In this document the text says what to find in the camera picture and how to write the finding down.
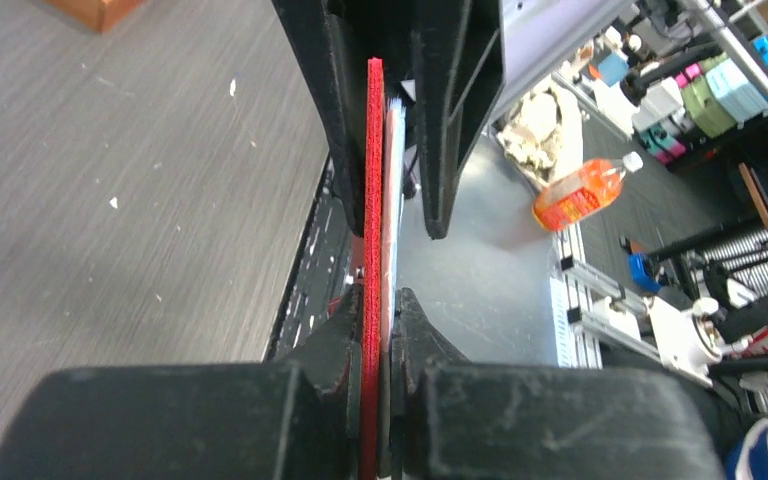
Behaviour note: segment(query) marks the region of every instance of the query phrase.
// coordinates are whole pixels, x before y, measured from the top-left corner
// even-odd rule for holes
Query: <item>pink container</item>
[[[685,148],[685,146],[681,143],[676,142],[676,144],[673,145],[673,148],[671,148],[669,152],[661,150],[657,155],[655,155],[655,158],[658,159],[658,161],[662,164],[669,165],[673,160],[684,155],[685,153],[687,153],[687,148]]]
[[[699,67],[698,63],[694,63],[693,65],[685,68],[684,72],[676,75],[675,81],[678,83],[678,88],[684,88],[699,75],[702,75],[702,68]]]

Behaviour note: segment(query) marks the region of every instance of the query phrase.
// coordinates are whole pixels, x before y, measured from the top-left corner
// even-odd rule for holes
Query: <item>plastic bottle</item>
[[[621,160],[588,160],[538,195],[532,209],[534,216],[546,230],[561,231],[613,203],[622,192],[625,175],[641,167],[643,159],[636,152]]]

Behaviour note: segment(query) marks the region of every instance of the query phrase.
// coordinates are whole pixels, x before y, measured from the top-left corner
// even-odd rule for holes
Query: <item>metal plate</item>
[[[346,286],[351,237],[343,206],[332,195],[332,178],[329,161],[301,235],[265,360],[281,358],[303,344],[327,318],[328,302]]]
[[[559,254],[533,218],[534,197],[501,147],[482,136],[447,238],[428,238],[420,202],[404,205],[397,285],[416,292],[431,323],[470,360],[558,364],[549,279],[559,278]]]
[[[491,119],[623,11],[629,0],[502,0],[505,88]]]
[[[708,260],[720,260],[722,258],[733,257],[739,254],[745,254],[757,250],[759,246],[768,243],[768,233],[763,228],[758,228],[752,232],[741,235],[733,240],[701,252]],[[726,261],[723,265],[726,268],[735,268],[740,264],[745,264],[754,260],[760,260],[766,254],[750,255],[737,261]],[[737,280],[748,286],[760,296],[768,295],[768,262],[749,268],[735,274]]]

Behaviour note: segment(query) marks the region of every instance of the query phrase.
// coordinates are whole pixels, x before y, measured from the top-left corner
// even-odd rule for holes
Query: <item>red object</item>
[[[143,0],[45,0],[99,33],[125,18]]]
[[[343,297],[337,297],[331,299],[330,302],[328,302],[328,316],[334,315],[334,312],[337,311],[337,307],[340,306],[340,301],[343,300]]]
[[[384,67],[381,59],[369,60],[367,74],[360,480],[375,480],[378,464],[378,374],[381,358],[381,164],[384,148]]]

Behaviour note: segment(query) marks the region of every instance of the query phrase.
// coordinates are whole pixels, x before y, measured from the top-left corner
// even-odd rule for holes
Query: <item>white bottle cap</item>
[[[631,152],[623,157],[623,166],[629,172],[634,173],[643,168],[643,159],[637,152]]]
[[[640,39],[637,35],[632,35],[628,37],[628,48],[631,49],[632,52],[636,52],[640,50],[640,47],[643,46],[643,40]]]
[[[693,302],[693,315],[696,317],[707,317],[717,313],[720,309],[720,303],[710,297],[702,297]]]
[[[607,40],[611,46],[618,47],[622,45],[622,35],[614,27],[608,27],[604,36],[605,40]]]

